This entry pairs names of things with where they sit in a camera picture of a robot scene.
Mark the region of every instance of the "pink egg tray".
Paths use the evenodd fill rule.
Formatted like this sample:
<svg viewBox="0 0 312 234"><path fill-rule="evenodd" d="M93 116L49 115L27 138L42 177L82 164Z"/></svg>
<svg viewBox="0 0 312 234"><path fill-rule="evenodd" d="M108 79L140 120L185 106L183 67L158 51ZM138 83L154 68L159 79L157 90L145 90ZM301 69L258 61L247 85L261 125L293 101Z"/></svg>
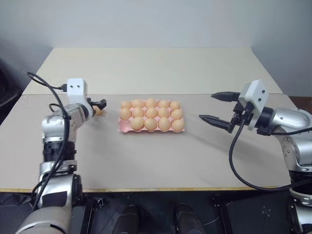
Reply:
<svg viewBox="0 0 312 234"><path fill-rule="evenodd" d="M159 100L156 100L156 110L157 110L157 112L159 111L159 109L160 109L160 107L158 106L158 103L159 103L160 101ZM118 128L118 131L119 132L123 132L123 133L127 133L127 132L142 132L142 131L148 131L148 132L154 132L154 131L162 131L162 132L168 132L168 131L171 131L171 132L175 132L175 133L179 133L179 132L184 132L184 127L183 127L183 129L182 130L179 130L179 131L176 131L174 128L172 128L172 123L175 121L175 120L177 120L177 119L174 119L173 117L171 117L171 113L172 113L172 111L174 110L174 109L172 109L170 106L168 107L168 108L166 108L168 111L169 111L169 117L168 117L168 120L170 121L170 128L169 129L167 129L167 130L163 130L163 129L161 129L160 127L159 127L159 125L158 125L158 121L161 119L161 117L159 117L158 115L155 117L155 118L153 118L153 119L155 119L156 121L157 121L157 127L155 128L155 129L153 129L153 130L149 130L149 129L147 129L145 126L143 126L141 129L139 129L139 130L135 130L135 129L133 129L132 127L131 127L131 121L134 119L134 117L133 117L133 110L134 110L135 108L132 106L131 108L129 108L129 110L131 111L131 116L129 117L129 119L128 120L122 120L120 117L119 117L119 119L118 119L118 124L119 124L119 128ZM143 119L144 119L144 121L146 120L146 119L148 119L146 116L145 116L145 114L146 114L146 110L148 109L146 106L143 106L143 107L141 107L141 109L144 111L144 116L143 116Z"/></svg>

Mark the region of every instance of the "egg carton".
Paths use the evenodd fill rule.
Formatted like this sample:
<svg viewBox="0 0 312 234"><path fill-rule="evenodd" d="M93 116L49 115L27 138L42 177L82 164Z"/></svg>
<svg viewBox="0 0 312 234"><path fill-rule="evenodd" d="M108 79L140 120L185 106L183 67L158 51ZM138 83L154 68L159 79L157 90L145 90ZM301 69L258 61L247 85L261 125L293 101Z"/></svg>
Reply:
<svg viewBox="0 0 312 234"><path fill-rule="evenodd" d="M156 107L155 107L155 109L157 110L157 112L158 112L158 110L160 109L160 107L158 107L159 101L160 101L160 100L156 100ZM132 113L134 109L135 109L134 107L131 107L129 110L130 110L131 113ZM143 119L144 119L144 121L145 121L146 119L148 119L148 118L145 116L145 112L146 112L146 110L147 110L148 108L147 108L146 106L144 106L144 107L142 107L141 109L144 111ZM139 130L135 130L135 129L133 129L133 128L131 127L131 121L134 119L134 117L133 117L132 114L131 114L131 117L129 117L128 120L122 120L121 118L118 119L118 125L119 125L118 131L119 131L119 132L123 132L123 133L127 133L127 132L142 132L142 131L148 131L148 132L154 132L154 131L168 132L168 131L170 131L170 132L175 132L175 133L184 132L184 131L185 131L184 128L183 128L182 130L180 130L180 131L175 131L175 130L171 127L173 121L175 120L173 117L170 116L170 115L171 115L171 112L173 111L173 109L172 109L171 107L168 107L168 108L166 108L166 109L169 111L168 120L170 121L170 128L169 128L168 130L162 130L162 129L159 128L159 126L158 126L158 121L160 120L160 117L159 117L158 115L157 115L155 118L153 118L153 119L155 119L155 120L157 121L157 127L156 127L154 130L149 130L149 129L147 129L145 126L143 126L143 128L141 128L141 129L139 129Z"/></svg>

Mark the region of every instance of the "black floor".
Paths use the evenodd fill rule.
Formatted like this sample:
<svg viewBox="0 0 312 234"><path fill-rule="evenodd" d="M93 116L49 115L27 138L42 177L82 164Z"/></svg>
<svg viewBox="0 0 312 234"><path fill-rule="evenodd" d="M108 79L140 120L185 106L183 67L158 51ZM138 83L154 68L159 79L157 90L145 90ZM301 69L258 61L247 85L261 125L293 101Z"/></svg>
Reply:
<svg viewBox="0 0 312 234"><path fill-rule="evenodd" d="M189 204L200 217L207 234L221 234L221 218L212 202L214 192L143 192L96 194L108 204L95 211L92 233L110 234L129 204L140 211L140 234L174 234L173 210L178 203ZM228 192L230 196L237 193ZM19 206L3 202L0 194L0 233L14 233L30 212L28 203ZM288 192L264 194L227 205L234 234L289 234L285 207ZM72 234L79 234L84 207L73 211Z"/></svg>

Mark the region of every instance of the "egg in gripper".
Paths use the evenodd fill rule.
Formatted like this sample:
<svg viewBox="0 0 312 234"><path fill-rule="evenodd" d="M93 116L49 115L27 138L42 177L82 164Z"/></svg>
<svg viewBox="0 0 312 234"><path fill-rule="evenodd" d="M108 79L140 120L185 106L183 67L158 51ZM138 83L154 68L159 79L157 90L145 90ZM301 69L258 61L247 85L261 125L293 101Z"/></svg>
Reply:
<svg viewBox="0 0 312 234"><path fill-rule="evenodd" d="M95 114L96 116L100 116L100 115L103 114L103 110L100 110L99 107L97 107L97 106L92 106L92 108L93 108L93 110L95 111L94 114Z"/></svg>
<svg viewBox="0 0 312 234"><path fill-rule="evenodd" d="M122 108L119 116L122 120L127 121L131 117L131 111L127 108Z"/></svg>
<svg viewBox="0 0 312 234"><path fill-rule="evenodd" d="M145 116L147 118L155 118L157 116L157 110L155 107L150 107L145 111Z"/></svg>
<svg viewBox="0 0 312 234"><path fill-rule="evenodd" d="M158 116L159 117L169 117L169 111L165 107L160 107L158 110Z"/></svg>
<svg viewBox="0 0 312 234"><path fill-rule="evenodd" d="M127 109L130 109L132 107L132 104L130 101L122 101L121 102L121 108L127 108Z"/></svg>
<svg viewBox="0 0 312 234"><path fill-rule="evenodd" d="M156 106L157 106L157 102L155 101L155 99L149 98L149 99L147 99L147 101L145 102L145 106L146 106L147 108L156 107Z"/></svg>
<svg viewBox="0 0 312 234"><path fill-rule="evenodd" d="M158 102L158 107L164 107L164 108L168 108L169 107L169 102L166 100L161 100Z"/></svg>
<svg viewBox="0 0 312 234"><path fill-rule="evenodd" d="M182 119L176 119L171 124L171 127L174 129L174 131L179 132L184 128L184 121Z"/></svg>
<svg viewBox="0 0 312 234"><path fill-rule="evenodd" d="M133 117L143 117L144 116L144 111L141 108L136 107L132 111L132 116Z"/></svg>
<svg viewBox="0 0 312 234"><path fill-rule="evenodd" d="M150 131L155 130L157 127L157 121L153 118L147 118L144 122L144 126Z"/></svg>
<svg viewBox="0 0 312 234"><path fill-rule="evenodd" d="M144 126L144 119L143 117L135 117L132 121L131 121L131 127L134 130L140 130L142 129Z"/></svg>
<svg viewBox="0 0 312 234"><path fill-rule="evenodd" d="M160 120L158 121L158 127L162 131L167 131L170 128L170 121L168 120L168 118L166 117L160 118Z"/></svg>
<svg viewBox="0 0 312 234"><path fill-rule="evenodd" d="M135 108L136 108L136 107L142 108L142 107L145 106L144 101L142 101L142 100L140 100L140 99L135 99L135 100L133 100L133 101L131 102L131 104L132 104L132 106L135 107Z"/></svg>
<svg viewBox="0 0 312 234"><path fill-rule="evenodd" d="M181 119L183 117L182 109L176 109L172 111L170 116L174 119Z"/></svg>
<svg viewBox="0 0 312 234"><path fill-rule="evenodd" d="M170 107L173 110L180 109L181 108L181 104L180 104L179 101L172 101L172 102L170 102Z"/></svg>

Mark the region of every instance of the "white wall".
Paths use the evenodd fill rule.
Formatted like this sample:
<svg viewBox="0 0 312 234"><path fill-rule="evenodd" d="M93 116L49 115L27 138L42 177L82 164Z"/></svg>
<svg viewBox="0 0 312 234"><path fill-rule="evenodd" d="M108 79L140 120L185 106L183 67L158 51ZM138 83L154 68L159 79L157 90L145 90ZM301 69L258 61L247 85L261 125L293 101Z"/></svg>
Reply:
<svg viewBox="0 0 312 234"><path fill-rule="evenodd" d="M252 47L286 94L312 96L311 0L0 3L0 54L33 70L51 47L242 46Z"/></svg>

